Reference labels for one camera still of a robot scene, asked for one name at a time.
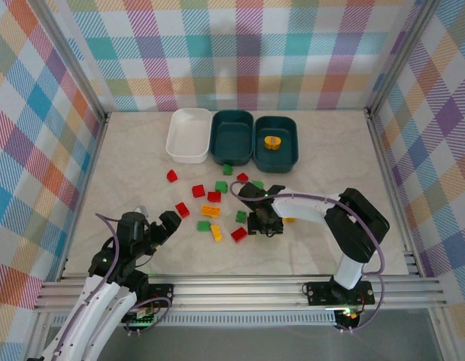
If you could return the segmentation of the aluminium mounting rail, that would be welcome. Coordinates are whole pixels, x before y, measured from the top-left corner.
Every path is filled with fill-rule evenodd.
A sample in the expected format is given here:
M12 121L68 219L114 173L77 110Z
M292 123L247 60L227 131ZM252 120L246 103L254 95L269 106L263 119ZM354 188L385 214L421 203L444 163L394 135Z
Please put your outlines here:
M328 281L308 275L157 275L152 284L173 284L174 311L306 310L304 284ZM383 309L445 307L446 294L435 278L384 276ZM82 292L84 278L46 282L35 303L37 312L70 311Z

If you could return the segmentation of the controller circuit board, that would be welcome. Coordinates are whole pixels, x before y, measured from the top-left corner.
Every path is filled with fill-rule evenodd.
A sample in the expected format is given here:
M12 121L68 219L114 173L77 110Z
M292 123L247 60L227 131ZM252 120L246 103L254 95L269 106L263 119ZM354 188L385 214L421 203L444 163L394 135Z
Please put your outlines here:
M139 312L126 314L122 318L121 324L127 332L142 332L155 322L156 314L157 312L152 308L141 309Z
M360 325L360 315L364 312L364 307L328 307L326 310L334 313L335 327L337 329L340 331L351 331Z

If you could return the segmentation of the aluminium frame post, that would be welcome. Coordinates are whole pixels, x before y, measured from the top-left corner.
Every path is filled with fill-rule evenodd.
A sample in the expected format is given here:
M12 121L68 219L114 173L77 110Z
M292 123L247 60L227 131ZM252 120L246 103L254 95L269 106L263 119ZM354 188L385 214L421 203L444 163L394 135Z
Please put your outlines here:
M401 30L393 45L389 63L382 70L377 79L375 89L370 96L369 104L365 107L365 114L370 120L374 120L384 102L387 100L394 83L400 76L403 67L408 62L416 44L419 42L431 17L434 15L441 0L415 0L415 4L404 22L404 30Z
M47 6L46 1L26 0L26 2L38 18L39 23L44 27L45 32L52 41L57 53L64 62L65 67L70 71L78 87L83 92L85 99L91 105L93 113L101 120L101 123L106 123L108 119L108 112L101 105L96 92L70 47L69 42L57 24L53 13Z

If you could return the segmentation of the teal plastic container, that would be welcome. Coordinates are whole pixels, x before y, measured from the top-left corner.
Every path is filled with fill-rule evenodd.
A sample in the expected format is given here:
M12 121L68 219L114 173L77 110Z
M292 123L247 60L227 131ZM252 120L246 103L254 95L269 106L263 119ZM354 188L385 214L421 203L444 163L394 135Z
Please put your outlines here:
M209 150L218 165L246 165L253 153L254 118L243 110L222 110L212 117Z
M265 173L288 173L299 159L299 137L296 122L285 116L262 116L254 124L253 158ZM277 150L266 148L267 136L280 138Z

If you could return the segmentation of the white plastic container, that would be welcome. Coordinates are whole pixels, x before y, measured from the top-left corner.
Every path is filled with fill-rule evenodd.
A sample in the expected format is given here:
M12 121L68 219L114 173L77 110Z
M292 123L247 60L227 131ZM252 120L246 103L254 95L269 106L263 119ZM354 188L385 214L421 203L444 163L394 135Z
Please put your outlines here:
M166 152L174 162L199 164L208 158L212 113L204 108L177 109L171 117Z

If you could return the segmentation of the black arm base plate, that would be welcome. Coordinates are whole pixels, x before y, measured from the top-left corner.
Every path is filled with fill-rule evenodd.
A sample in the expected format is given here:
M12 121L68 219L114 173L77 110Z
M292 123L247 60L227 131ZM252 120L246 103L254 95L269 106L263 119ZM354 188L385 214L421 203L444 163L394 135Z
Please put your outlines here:
M359 281L351 290L332 281L308 282L303 284L303 292L307 296L309 306L375 304L372 285L368 281Z
M174 290L174 284L149 284L145 288L141 300L145 301L148 299L167 298L170 302L172 302L174 297ZM165 300L149 301L145 304L145 307L167 308L168 302Z

